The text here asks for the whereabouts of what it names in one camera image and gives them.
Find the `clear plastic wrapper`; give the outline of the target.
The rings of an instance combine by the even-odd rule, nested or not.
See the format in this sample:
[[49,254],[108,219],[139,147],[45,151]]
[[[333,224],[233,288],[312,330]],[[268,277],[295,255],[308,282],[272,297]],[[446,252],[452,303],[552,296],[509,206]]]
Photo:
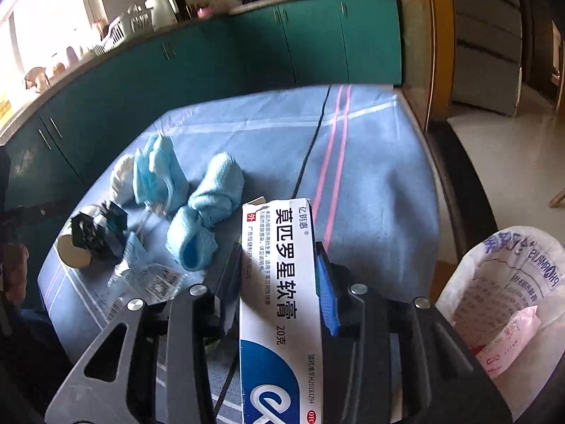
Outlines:
[[152,262],[138,235],[130,232],[121,262],[115,266],[101,297],[105,319],[112,320],[132,299],[147,304],[173,299],[184,279],[184,273]]

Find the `white blue medicine box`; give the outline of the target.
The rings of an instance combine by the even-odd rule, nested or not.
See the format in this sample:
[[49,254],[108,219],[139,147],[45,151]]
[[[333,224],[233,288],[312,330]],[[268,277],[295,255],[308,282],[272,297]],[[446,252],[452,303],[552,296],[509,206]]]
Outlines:
[[246,423],[320,423],[323,339],[304,198],[242,208],[239,373]]

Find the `dark green snack wrapper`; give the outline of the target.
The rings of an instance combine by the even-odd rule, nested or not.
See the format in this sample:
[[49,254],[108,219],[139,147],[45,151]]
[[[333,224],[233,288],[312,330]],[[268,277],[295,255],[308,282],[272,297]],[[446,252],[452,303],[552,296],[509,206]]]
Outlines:
[[95,257],[120,258],[125,251],[127,213],[113,201],[94,205],[94,213],[71,218],[72,244]]

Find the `light blue knitted sock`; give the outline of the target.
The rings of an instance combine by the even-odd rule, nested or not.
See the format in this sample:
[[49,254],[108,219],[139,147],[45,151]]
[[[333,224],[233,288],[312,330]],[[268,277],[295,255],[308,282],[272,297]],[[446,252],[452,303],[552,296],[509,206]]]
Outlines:
[[214,155],[186,205],[178,209],[169,225],[166,248],[187,272],[206,269],[218,249],[213,228],[238,209],[244,176],[228,153]]

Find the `white tissue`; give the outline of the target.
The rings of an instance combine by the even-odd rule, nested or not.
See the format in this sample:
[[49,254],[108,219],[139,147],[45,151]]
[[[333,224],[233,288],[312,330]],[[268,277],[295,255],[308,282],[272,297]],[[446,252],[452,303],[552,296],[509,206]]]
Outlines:
[[132,200],[133,192],[134,155],[127,153],[113,166],[110,175],[110,199],[119,205],[124,205]]

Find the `light blue face mask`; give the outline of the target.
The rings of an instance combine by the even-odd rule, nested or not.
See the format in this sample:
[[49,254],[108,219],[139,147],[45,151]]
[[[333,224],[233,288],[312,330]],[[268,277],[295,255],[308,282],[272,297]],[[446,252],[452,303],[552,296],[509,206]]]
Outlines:
[[187,202],[190,188],[170,137],[154,135],[143,150],[135,152],[133,192],[137,204],[162,216],[173,216]]

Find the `white plastic trash bag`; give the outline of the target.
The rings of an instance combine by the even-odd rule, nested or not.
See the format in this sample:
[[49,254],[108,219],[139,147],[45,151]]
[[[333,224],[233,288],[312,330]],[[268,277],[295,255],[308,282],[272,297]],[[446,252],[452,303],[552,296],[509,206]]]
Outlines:
[[533,305],[541,326],[491,379],[513,419],[533,408],[564,358],[563,245],[534,227],[496,232],[466,253],[436,302],[475,357],[517,311]]

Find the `teal kitchen cabinets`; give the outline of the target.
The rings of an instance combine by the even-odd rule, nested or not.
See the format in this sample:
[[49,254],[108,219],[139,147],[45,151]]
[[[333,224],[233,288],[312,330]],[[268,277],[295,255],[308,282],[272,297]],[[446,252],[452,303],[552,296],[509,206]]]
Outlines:
[[125,43],[68,74],[1,133],[7,209],[58,202],[15,237],[25,304],[65,218],[110,163],[173,108],[266,90],[403,80],[399,0],[269,0]]

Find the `pink package in bag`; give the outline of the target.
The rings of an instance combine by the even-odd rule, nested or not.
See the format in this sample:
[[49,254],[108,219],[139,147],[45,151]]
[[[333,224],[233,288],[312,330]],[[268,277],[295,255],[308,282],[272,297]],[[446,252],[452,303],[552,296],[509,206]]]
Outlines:
[[534,337],[541,320],[537,305],[517,311],[507,325],[476,355],[490,379],[504,373]]

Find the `silver round tin can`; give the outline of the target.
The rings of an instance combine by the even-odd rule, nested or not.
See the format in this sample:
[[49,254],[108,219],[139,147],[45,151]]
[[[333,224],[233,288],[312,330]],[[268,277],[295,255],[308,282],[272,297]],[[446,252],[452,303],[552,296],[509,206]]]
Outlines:
[[88,216],[95,216],[101,211],[101,204],[86,204],[71,214],[71,217],[65,222],[61,232],[55,241],[54,248],[58,253],[58,257],[62,263],[70,268],[84,269],[88,267],[93,255],[86,249],[75,246],[72,238],[72,218],[78,213],[85,213]]

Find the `blue striped tablecloth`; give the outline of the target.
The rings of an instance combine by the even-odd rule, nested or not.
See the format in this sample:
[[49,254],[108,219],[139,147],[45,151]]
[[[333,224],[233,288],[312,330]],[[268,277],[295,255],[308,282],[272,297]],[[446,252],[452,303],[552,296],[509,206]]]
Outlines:
[[[397,91],[377,86],[314,86],[209,101],[168,111],[123,152],[142,148],[164,129],[191,183],[212,157],[227,152],[242,168],[242,202],[305,197],[314,213],[315,239],[324,239],[332,263],[343,265],[388,299],[427,296],[440,243],[438,196],[421,131]],[[38,284],[55,333],[75,363],[120,311],[111,294],[119,258],[93,255],[83,268],[65,264],[58,240]],[[98,419],[116,394],[63,387],[47,423],[125,423]],[[67,412],[90,406],[95,417]]]

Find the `grey refrigerator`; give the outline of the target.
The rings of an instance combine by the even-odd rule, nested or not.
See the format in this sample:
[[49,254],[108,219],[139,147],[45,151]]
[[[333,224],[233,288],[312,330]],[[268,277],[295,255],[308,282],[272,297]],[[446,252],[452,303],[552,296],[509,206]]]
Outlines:
[[519,0],[453,0],[456,54],[452,101],[515,114],[521,90]]

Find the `white dish rack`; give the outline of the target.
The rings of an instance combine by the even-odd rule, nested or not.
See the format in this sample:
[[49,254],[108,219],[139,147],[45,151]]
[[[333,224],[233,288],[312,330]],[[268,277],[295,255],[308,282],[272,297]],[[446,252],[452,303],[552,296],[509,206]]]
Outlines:
[[136,36],[152,30],[151,10],[139,5],[131,5],[126,12],[109,24],[106,37],[94,47],[94,53],[96,55],[105,54]]

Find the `white electric kettle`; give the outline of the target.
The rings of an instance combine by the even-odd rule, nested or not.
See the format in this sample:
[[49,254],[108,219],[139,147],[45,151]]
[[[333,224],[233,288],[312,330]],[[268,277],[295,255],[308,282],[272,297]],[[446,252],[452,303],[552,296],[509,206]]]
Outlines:
[[173,26],[177,23],[171,3],[168,0],[145,0],[144,5],[150,10],[154,31]]

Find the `wooden glass door frame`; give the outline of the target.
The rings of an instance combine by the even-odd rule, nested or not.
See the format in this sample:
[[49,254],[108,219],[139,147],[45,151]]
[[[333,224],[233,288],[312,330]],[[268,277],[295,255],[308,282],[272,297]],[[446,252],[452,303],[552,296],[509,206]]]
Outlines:
[[455,74],[454,0],[399,0],[402,93],[423,130],[446,120]]

